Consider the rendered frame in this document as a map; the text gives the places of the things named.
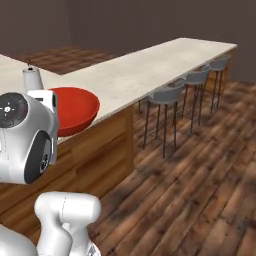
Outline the red bowl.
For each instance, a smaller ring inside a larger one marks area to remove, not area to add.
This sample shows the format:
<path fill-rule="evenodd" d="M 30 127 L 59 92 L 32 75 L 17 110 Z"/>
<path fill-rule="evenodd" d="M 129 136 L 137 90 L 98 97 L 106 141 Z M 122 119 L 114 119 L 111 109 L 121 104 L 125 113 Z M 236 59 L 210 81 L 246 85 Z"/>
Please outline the red bowl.
<path fill-rule="evenodd" d="M 82 132 L 96 118 L 100 101 L 92 92 L 77 87 L 52 88 L 58 97 L 59 137 Z"/>

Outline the white paper towel roll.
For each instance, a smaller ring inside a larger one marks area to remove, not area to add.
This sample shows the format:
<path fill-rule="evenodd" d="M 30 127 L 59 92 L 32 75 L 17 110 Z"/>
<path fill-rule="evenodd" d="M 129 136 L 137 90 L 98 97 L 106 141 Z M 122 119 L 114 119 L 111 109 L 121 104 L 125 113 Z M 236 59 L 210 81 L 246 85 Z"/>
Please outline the white paper towel roll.
<path fill-rule="evenodd" d="M 27 67 L 22 70 L 22 73 L 26 91 L 44 89 L 41 73 L 38 67 L 28 64 Z"/>

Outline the grey bar stool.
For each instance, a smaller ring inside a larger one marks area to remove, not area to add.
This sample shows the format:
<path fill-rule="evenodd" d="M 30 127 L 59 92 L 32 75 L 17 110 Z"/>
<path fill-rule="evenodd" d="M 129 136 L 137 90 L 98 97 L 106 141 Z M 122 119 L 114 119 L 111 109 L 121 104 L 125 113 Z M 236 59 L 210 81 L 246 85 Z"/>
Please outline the grey bar stool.
<path fill-rule="evenodd" d="M 185 78 L 180 78 L 174 82 L 174 88 L 183 84 L 185 88 L 185 94 L 188 94 L 188 88 L 191 87 L 194 89 L 194 98 L 191 112 L 191 123 L 190 131 L 193 131 L 195 108 L 197 104 L 198 95 L 203 95 L 204 87 L 207 82 L 210 72 L 210 67 L 208 65 L 202 66 L 197 71 L 191 71 Z M 187 96 L 184 96 L 182 110 L 185 110 Z"/>
<path fill-rule="evenodd" d="M 173 87 L 163 87 L 159 90 L 156 90 L 150 93 L 147 96 L 147 108 L 146 108 L 146 122 L 145 122 L 145 131 L 143 138 L 143 147 L 146 147 L 147 133 L 148 133 L 148 121 L 150 114 L 150 107 L 152 104 L 158 106 L 158 110 L 161 110 L 161 107 L 164 107 L 164 130 L 167 130 L 167 111 L 168 106 L 173 105 L 173 122 L 174 133 L 177 133 L 177 110 L 178 102 L 181 97 L 182 90 L 185 86 L 184 82 L 176 82 Z"/>
<path fill-rule="evenodd" d="M 212 93 L 210 113 L 213 113 L 214 108 L 219 107 L 222 86 L 226 82 L 225 76 L 230 59 L 231 55 L 225 54 L 209 63 L 210 73 L 206 90 Z"/>

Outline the wooden dining counter base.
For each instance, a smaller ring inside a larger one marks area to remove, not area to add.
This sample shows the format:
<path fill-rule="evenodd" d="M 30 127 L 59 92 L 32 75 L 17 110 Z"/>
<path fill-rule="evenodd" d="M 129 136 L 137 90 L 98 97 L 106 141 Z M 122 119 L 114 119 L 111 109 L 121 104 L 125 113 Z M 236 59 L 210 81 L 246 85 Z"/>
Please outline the wooden dining counter base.
<path fill-rule="evenodd" d="M 150 92 L 207 63 L 213 54 L 129 54 L 66 75 L 41 72 L 47 89 L 81 88 L 94 93 L 100 110 L 91 126 L 58 140 L 56 164 L 34 183 L 0 181 L 0 224 L 34 237 L 36 197 L 50 190 L 99 197 L 134 168 L 133 105 Z"/>

